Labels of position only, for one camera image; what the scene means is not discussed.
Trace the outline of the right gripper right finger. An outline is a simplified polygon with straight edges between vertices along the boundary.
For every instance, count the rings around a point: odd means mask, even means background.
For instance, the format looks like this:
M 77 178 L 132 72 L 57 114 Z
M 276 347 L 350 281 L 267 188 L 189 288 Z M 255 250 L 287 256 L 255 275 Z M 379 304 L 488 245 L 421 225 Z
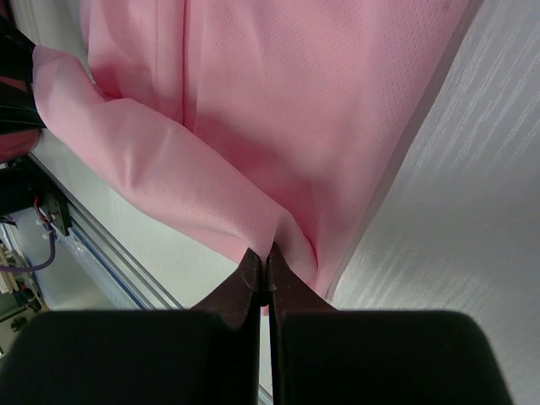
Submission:
M 448 310 L 338 310 L 266 263 L 277 404 L 501 404 L 505 381 L 470 317 Z

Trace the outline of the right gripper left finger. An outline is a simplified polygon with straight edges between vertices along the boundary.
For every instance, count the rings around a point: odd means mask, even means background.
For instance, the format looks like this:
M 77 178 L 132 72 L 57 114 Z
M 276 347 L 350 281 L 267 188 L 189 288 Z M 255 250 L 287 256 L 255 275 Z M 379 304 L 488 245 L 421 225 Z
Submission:
M 260 258 L 189 310 L 50 311 L 1 368 L 4 404 L 254 404 Z

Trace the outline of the pink t shirt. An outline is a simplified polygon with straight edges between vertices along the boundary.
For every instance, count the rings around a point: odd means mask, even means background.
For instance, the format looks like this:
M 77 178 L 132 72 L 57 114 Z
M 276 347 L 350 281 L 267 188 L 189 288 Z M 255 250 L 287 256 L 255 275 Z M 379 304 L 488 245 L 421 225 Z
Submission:
M 232 262 L 278 245 L 321 296 L 428 115 L 477 1 L 84 1 L 87 59 L 37 46 L 51 134 Z

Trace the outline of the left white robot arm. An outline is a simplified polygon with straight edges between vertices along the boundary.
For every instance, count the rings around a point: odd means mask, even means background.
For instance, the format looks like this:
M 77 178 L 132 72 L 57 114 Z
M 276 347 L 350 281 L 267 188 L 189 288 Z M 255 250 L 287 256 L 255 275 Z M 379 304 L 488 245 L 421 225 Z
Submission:
M 35 43 L 15 23 L 8 1 L 1 2 L 1 215 L 30 208 L 39 194 L 16 160 L 38 143 L 45 127 L 31 90 Z

